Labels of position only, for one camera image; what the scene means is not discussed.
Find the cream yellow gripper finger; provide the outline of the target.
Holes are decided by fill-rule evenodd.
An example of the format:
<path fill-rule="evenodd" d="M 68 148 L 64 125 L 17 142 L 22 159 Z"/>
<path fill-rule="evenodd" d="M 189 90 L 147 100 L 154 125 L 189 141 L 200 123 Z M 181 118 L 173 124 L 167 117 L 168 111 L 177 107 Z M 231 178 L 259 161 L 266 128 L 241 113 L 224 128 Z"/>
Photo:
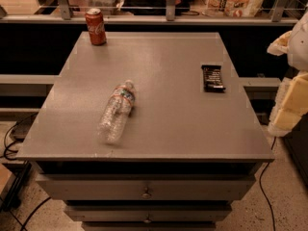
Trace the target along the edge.
<path fill-rule="evenodd" d="M 293 79 L 284 78 L 269 116 L 268 131 L 275 137 L 290 133 L 308 113 L 308 73 L 299 72 Z"/>

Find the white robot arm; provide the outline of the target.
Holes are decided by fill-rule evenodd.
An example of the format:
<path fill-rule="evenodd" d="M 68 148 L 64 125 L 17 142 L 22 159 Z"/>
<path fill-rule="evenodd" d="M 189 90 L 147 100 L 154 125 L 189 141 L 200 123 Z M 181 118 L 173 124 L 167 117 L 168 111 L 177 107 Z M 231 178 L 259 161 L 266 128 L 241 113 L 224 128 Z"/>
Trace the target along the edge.
<path fill-rule="evenodd" d="M 308 13 L 292 31 L 271 43 L 267 52 L 275 56 L 286 54 L 288 65 L 298 71 L 295 77 L 285 77 L 281 82 L 269 116 L 269 133 L 284 137 L 308 113 Z"/>

